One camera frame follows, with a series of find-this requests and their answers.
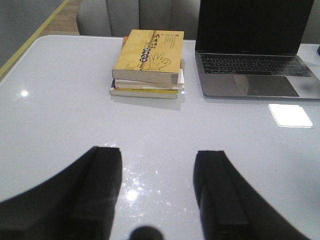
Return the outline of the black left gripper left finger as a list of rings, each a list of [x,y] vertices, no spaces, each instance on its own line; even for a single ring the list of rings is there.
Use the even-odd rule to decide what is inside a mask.
[[[3,240],[107,240],[122,182],[118,148],[89,149],[70,166],[0,204]]]

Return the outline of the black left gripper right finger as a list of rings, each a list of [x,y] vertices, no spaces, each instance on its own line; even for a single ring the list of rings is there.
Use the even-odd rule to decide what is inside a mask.
[[[206,240],[306,240],[238,172],[223,151],[199,151],[193,186]]]

